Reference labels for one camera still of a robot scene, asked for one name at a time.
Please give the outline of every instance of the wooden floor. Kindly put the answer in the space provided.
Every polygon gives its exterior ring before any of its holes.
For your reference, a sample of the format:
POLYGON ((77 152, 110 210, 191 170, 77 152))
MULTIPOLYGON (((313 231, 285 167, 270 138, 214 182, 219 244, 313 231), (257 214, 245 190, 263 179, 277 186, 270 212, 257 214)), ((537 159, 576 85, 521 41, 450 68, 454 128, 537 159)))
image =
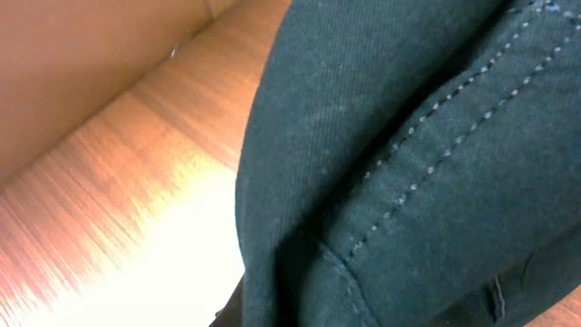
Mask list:
MULTIPOLYGON (((229 12, 0 189, 0 326, 205 326, 242 274, 233 186, 290 0, 229 12)), ((581 291, 532 326, 580 326, 581 291)))

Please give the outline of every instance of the stitched seam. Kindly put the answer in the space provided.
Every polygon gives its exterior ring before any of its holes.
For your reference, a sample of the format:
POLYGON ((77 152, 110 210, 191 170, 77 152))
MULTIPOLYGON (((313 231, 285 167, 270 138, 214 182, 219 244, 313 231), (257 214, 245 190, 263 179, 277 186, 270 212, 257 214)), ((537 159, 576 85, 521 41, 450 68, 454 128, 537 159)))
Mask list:
MULTIPOLYGON (((577 22, 577 20, 574 18, 573 14, 571 12, 565 12, 564 16, 566 18, 568 18, 569 22, 575 25, 575 31, 581 31, 581 24, 579 24, 577 22)), ((459 135, 456 137, 456 139, 454 140, 454 143, 447 149, 444 151, 444 153, 442 154, 442 156, 435 162, 433 163, 430 167, 428 167, 428 169, 426 170, 426 172, 424 173, 424 175, 422 176, 422 178, 417 182, 412 184, 398 199, 396 199, 395 201, 395 205, 387 212, 385 212, 383 214, 383 217, 378 220, 377 222, 375 222, 373 225, 371 225, 371 229, 368 230, 365 235, 361 238, 361 240, 359 240, 359 242, 357 242, 353 248, 350 250, 346 261, 350 261, 353 259, 353 257, 355 256, 355 253, 365 244, 368 242, 368 240, 371 238, 371 236, 379 229, 381 223, 385 220, 388 220, 389 218, 391 218, 391 216, 393 216, 394 213, 396 213, 399 208, 401 208, 406 201, 408 200, 408 198, 417 191, 417 189, 424 183, 426 182, 429 177, 431 175, 434 174, 434 172, 437 171, 437 169, 442 165, 442 163, 445 162, 446 158, 450 157, 454 151, 461 145, 463 144, 467 138, 469 138, 474 131, 476 131, 484 122, 490 120, 490 118, 492 118, 492 116, 498 111, 498 109, 500 109, 501 107, 503 107, 507 102, 509 102, 510 100, 516 98, 521 92, 522 90, 530 83, 531 79, 533 79, 534 77, 536 77, 537 75, 539 75, 547 66, 547 64, 549 62, 551 62, 557 53, 559 53, 562 50, 562 46, 564 44, 568 44, 571 41, 571 37, 567 36, 563 39, 561 45, 558 45, 556 47, 553 48, 553 50, 551 51, 550 55, 548 55, 547 57, 545 57, 540 64, 538 64, 535 69, 529 73, 524 79, 522 84, 515 88, 514 90, 512 90, 510 92, 509 95, 505 96, 504 98, 502 98, 500 101, 498 101, 497 105, 493 106, 489 111, 487 111, 486 113, 484 113, 484 115, 482 115, 478 120, 476 120, 475 123, 473 123, 470 128, 468 130, 466 130, 466 132, 464 132, 463 134, 459 135)))
POLYGON ((521 8, 511 7, 507 10, 507 13, 520 14, 520 13, 524 12, 526 9, 528 9, 529 7, 534 6, 534 5, 539 5, 539 4, 543 4, 543 6, 545 6, 550 11, 558 10, 558 5, 555 5, 555 3, 553 3, 552 0, 536 0, 536 1, 529 1, 527 5, 525 5, 521 8))
POLYGON ((316 247, 321 252, 322 259, 325 262, 327 262, 333 268, 333 271, 341 278, 341 280, 345 281, 345 283, 347 284, 347 295, 349 296, 350 299, 351 309, 357 316, 360 327, 369 327, 369 326, 365 323, 366 319, 361 314, 362 310, 358 306, 358 301, 356 300, 355 292, 359 296, 359 304, 363 306, 364 312, 370 318, 368 322, 371 324, 371 326, 378 327, 379 323, 377 319, 373 315, 371 309, 369 308, 365 301, 365 298, 361 294, 359 282, 357 281, 355 276, 353 276, 353 274, 350 272, 347 265, 345 265, 345 263, 325 243, 319 240, 315 233, 313 233, 311 230, 303 230, 303 235, 310 239, 310 241, 316 245, 316 247))
MULTIPOLYGON (((537 8, 536 12, 541 13, 543 11, 543 9, 546 7, 546 5, 547 4, 543 4, 541 7, 537 8)), ((506 53, 506 51, 512 46, 512 44, 520 37, 520 33, 519 33, 520 30, 524 30, 530 26, 530 23, 534 20, 533 18, 534 17, 532 17, 531 19, 529 19, 529 20, 525 21, 523 24, 521 24, 519 27, 519 30, 512 35, 512 41, 509 41, 506 44, 504 44, 500 48, 500 50, 498 50, 498 52, 492 58, 490 58, 488 60, 488 62, 485 65, 480 67, 480 69, 477 72, 472 74, 467 80, 465 80, 462 84, 457 86, 451 93, 447 94, 444 98, 440 99, 439 101, 436 101, 430 107, 429 111, 425 115, 421 116, 418 119, 418 121, 415 122, 408 129, 408 132, 401 138, 401 140, 399 140, 399 142, 396 142, 391 146, 391 150, 389 151, 388 156, 384 160, 377 161, 377 166, 381 166, 383 164, 383 162, 389 160, 391 158, 391 156, 393 154, 395 154, 398 151, 398 149, 411 138, 411 136, 416 132, 416 130, 423 123, 425 123, 431 116, 433 116, 438 111, 438 109, 441 109, 442 105, 444 105, 448 101, 454 99, 458 94, 460 94, 460 92, 462 92, 462 90, 464 90, 465 88, 470 86, 476 80, 476 78, 478 78, 478 77, 484 75, 485 73, 487 73, 488 71, 490 71, 490 69, 492 69, 495 62, 498 60, 498 58, 502 57, 506 53)), ((371 173, 372 172, 366 173, 364 176, 364 179, 369 178, 371 173)))
MULTIPOLYGON (((547 0, 539 0, 539 1, 531 1, 531 3, 528 5, 529 7, 534 7, 534 5, 537 6, 536 8, 536 13, 540 14, 543 12, 544 9, 549 8, 553 3, 551 1, 547 1, 547 0)), ((468 79, 466 79, 464 82, 462 82, 459 86, 457 86, 454 91, 452 91, 451 93, 447 94, 445 97, 443 97, 441 100, 436 101, 432 106, 430 106, 429 111, 422 115, 417 122, 415 122, 411 127, 409 127, 408 132, 401 138, 401 140, 399 140, 398 142, 394 143, 391 148, 389 149, 389 152, 387 154, 387 156, 385 158, 382 159, 378 159, 377 162, 375 162, 375 165, 373 165, 373 167, 365 172, 365 174, 363 175, 363 177, 355 182, 355 184, 353 186, 350 187, 348 193, 346 194, 347 197, 352 196, 357 190, 358 187, 360 187, 363 182, 367 179, 369 179, 375 172, 377 172, 377 170, 387 161, 389 161, 391 159, 391 157, 398 151, 398 149, 407 141, 411 138, 411 136, 418 130, 418 128, 425 123, 431 116, 433 116, 436 111, 438 109, 441 110, 441 107, 446 104, 447 102, 449 102, 450 100, 456 98, 456 96, 458 94, 460 94, 463 90, 465 90, 468 86, 470 86, 478 77, 484 75, 485 73, 487 73, 488 71, 490 71, 492 69, 492 67, 494 66, 494 64, 496 63, 496 61, 502 57, 507 50, 512 46, 512 44, 520 37, 520 33, 521 30, 527 29, 531 22, 533 22, 535 20, 535 18, 538 17, 537 16, 532 16, 529 19, 527 19, 524 23, 522 23, 519 26, 519 29, 512 35, 511 37, 511 41, 507 42, 506 44, 504 44, 498 51, 497 53, 487 61, 487 63, 485 65, 483 65, 482 67, 480 67, 475 73, 473 73, 468 79)), ((332 210, 329 213, 329 216, 327 218, 329 218, 330 216, 332 216, 335 212, 337 212, 339 210, 339 204, 336 203, 332 210)))

